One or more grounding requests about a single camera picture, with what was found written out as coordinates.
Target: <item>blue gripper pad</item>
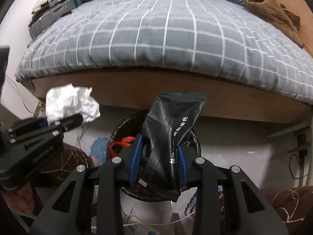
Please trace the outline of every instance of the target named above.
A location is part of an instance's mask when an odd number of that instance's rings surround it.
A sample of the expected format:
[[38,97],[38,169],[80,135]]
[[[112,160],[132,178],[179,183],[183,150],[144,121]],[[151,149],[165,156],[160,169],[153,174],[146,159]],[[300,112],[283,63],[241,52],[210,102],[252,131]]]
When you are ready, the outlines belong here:
[[188,169],[181,145],[178,146],[178,170],[183,185],[188,186]]
[[133,186],[134,182],[137,179],[138,169],[139,169],[139,163],[141,158],[141,152],[142,152],[142,135],[139,136],[136,148],[133,154],[133,158],[130,162],[129,167],[129,186]]

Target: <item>bed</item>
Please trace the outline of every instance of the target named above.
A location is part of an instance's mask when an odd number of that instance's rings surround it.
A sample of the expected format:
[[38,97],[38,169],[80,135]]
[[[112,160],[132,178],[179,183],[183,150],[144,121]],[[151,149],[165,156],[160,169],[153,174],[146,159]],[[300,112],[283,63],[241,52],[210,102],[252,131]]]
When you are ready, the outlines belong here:
[[16,79],[38,98],[93,87],[104,105],[147,109],[161,91],[207,91],[202,115],[281,123],[311,116],[313,59],[227,0],[93,0],[23,55]]

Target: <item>person's hand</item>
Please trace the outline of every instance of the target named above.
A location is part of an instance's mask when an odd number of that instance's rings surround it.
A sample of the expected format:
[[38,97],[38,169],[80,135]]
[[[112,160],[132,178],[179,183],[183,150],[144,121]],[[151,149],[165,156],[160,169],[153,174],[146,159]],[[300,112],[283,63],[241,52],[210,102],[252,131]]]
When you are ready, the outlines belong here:
[[32,214],[35,202],[29,182],[16,193],[1,191],[1,194],[10,209]]

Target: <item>wooden bed frame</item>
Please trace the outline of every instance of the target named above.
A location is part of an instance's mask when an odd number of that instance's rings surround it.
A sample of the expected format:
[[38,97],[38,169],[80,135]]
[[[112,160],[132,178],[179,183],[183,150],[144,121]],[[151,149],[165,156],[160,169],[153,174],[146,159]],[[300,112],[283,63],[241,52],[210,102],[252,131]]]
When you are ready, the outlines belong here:
[[162,91],[193,91],[209,93],[203,116],[278,123],[311,117],[309,104],[231,81],[168,69],[95,69],[33,79],[32,83],[34,95],[41,100],[50,88],[72,83],[92,87],[96,101],[109,106],[149,109]]

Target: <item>blue fuzzy slipper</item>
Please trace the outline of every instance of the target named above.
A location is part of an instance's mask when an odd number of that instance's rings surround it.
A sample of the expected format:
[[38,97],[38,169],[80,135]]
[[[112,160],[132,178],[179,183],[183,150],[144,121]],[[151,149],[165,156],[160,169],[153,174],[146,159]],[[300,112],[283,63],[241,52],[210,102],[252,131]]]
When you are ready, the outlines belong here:
[[108,147],[108,138],[99,137],[97,138],[91,148],[89,157],[94,157],[99,161],[99,164],[102,165],[106,162],[106,149]]

